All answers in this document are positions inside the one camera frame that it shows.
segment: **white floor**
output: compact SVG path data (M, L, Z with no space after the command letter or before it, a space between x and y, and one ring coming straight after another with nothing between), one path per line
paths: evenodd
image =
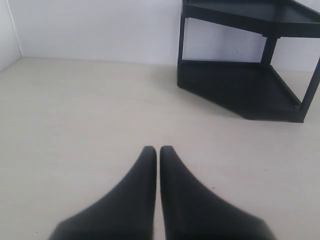
M304 94L310 73L281 74ZM1 240L47 239L145 145L173 145L279 240L320 239L319 94L304 124L249 121L179 89L174 66L24 58L0 73L0 113ZM159 194L154 226L164 240Z

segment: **white wall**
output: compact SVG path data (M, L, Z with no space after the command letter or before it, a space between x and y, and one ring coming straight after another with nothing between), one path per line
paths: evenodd
M300 0L320 11L320 1ZM26 57L176 64L181 0L9 0ZM189 19L185 58L259 61L258 34ZM281 39L274 65L312 71L319 39Z
M0 0L0 72L21 58L6 0Z

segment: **white surface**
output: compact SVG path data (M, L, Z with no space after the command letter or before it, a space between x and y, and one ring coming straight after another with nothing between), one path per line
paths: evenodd
M300 0L320 11L320 1ZM9 0L25 57L176 64L181 0ZM261 35L190 19L185 57L259 61ZM313 71L320 39L281 39L274 64Z
M0 0L0 72L21 58L6 0Z
M303 94L309 73L283 72ZM0 73L0 239L44 240L141 149L173 145L278 240L320 239L320 98L304 124L249 121L176 86L176 67L25 58ZM164 240L160 196L155 240Z

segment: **shelf tier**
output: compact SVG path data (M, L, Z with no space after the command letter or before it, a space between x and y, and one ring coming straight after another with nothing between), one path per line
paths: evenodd
M265 37L320 38L320 13L294 0L182 0L182 16Z
M302 123L301 101L270 65L182 60L178 86L245 119Z

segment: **shelf leg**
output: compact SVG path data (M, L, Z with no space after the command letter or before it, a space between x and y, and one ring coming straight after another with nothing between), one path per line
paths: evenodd
M303 114L302 115L303 119L305 119L305 117L307 115L307 112L310 108L311 102L314 99L314 96L317 92L319 83L320 83L320 58L319 58L318 64L315 68L315 71L314 71L313 76L311 78L311 82L308 86L308 89L306 90L306 94L303 98L303 101L302 101L302 104L300 107L300 111Z
M182 88L182 57L184 53L184 40L185 40L185 24L186 18L181 15L180 19L180 37L179 37L179 53L178 53L178 64L177 64L177 84Z
M261 64L269 66L275 52L278 38L270 36L265 41Z

